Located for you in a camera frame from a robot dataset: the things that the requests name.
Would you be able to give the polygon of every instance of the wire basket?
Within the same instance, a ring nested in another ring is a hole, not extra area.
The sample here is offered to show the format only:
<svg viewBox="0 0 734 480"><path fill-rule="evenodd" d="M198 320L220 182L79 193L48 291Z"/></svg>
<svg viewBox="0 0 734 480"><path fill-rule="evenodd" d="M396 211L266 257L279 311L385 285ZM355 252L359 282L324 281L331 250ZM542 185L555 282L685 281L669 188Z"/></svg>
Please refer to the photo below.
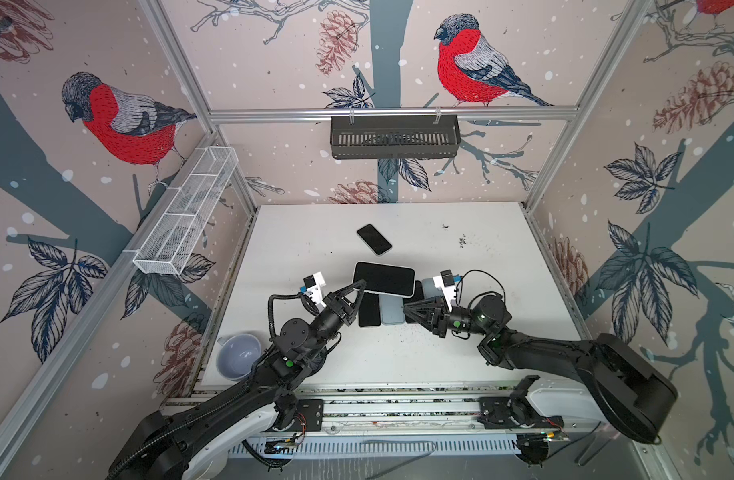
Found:
<svg viewBox="0 0 734 480"><path fill-rule="evenodd" d="M204 149L132 261L144 274L182 273L238 162L233 148Z"/></svg>
<svg viewBox="0 0 734 480"><path fill-rule="evenodd" d="M333 117L333 158L450 158L458 154L457 115Z"/></svg>

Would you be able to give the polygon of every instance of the white mesh basket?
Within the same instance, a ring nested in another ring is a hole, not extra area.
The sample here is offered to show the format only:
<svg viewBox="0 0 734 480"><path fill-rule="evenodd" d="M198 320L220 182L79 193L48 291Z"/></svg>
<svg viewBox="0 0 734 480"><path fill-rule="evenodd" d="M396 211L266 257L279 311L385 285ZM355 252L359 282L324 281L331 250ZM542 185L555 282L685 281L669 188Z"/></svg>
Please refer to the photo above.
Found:
<svg viewBox="0 0 734 480"><path fill-rule="evenodd" d="M230 147L208 147L132 262L144 274L180 275L237 167Z"/></svg>

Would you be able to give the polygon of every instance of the black smartphone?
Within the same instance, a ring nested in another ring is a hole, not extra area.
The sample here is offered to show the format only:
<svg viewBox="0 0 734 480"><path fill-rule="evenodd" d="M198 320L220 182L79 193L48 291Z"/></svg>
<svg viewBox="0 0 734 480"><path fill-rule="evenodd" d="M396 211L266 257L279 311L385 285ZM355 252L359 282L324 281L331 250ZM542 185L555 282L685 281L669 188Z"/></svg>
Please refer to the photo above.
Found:
<svg viewBox="0 0 734 480"><path fill-rule="evenodd" d="M402 302L407 305L408 303L412 302L419 302L420 300L425 299L425 295L423 294L423 284L421 281L416 280L415 281L415 293L412 294L412 298L405 298L402 299ZM405 315L405 322L406 323L415 323L413 319Z"/></svg>
<svg viewBox="0 0 734 480"><path fill-rule="evenodd" d="M365 292L410 297L415 292L415 271L406 266L358 262L354 282L367 280Z"/></svg>
<svg viewBox="0 0 734 480"><path fill-rule="evenodd" d="M380 301L375 293L365 293L362 297L359 326L380 326Z"/></svg>
<svg viewBox="0 0 734 480"><path fill-rule="evenodd" d="M389 241L386 240L372 224L364 225L356 231L356 234L362 237L365 244L367 244L367 246L369 246L377 256L381 256L391 250L391 243L389 243Z"/></svg>

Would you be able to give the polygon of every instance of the bowl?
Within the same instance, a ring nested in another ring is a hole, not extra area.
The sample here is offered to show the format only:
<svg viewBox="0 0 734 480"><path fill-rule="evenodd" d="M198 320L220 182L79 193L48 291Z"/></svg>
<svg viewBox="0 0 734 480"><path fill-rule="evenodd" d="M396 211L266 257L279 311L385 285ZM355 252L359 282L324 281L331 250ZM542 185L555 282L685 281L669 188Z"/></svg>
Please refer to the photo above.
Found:
<svg viewBox="0 0 734 480"><path fill-rule="evenodd" d="M256 336L250 333L232 336L223 343L218 352L218 373L232 382L237 382L249 374L262 351Z"/></svg>

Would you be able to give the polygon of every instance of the white table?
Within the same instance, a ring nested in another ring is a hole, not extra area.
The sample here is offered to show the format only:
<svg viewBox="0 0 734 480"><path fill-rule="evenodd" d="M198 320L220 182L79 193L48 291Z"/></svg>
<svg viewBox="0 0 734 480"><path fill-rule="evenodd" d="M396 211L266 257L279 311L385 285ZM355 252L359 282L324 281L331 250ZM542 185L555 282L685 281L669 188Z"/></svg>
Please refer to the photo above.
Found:
<svg viewBox="0 0 734 480"><path fill-rule="evenodd" d="M356 235L373 224L393 244L376 256ZM324 293L352 283L359 261L409 266L416 279L442 270L486 270L506 288L508 327L524 333L578 340L572 319L516 202L380 205L266 205L259 211L218 337L255 334L267 346L266 302L273 293L294 294L303 277L322 271ZM465 304L477 293L498 290L487 276L468 275ZM299 300L276 301L277 332L293 317L310 322ZM340 330L343 340L309 388L416 388L482 386L521 379L528 370L487 366L476 345L433 336L417 324ZM215 367L215 345L203 386L233 384Z"/></svg>

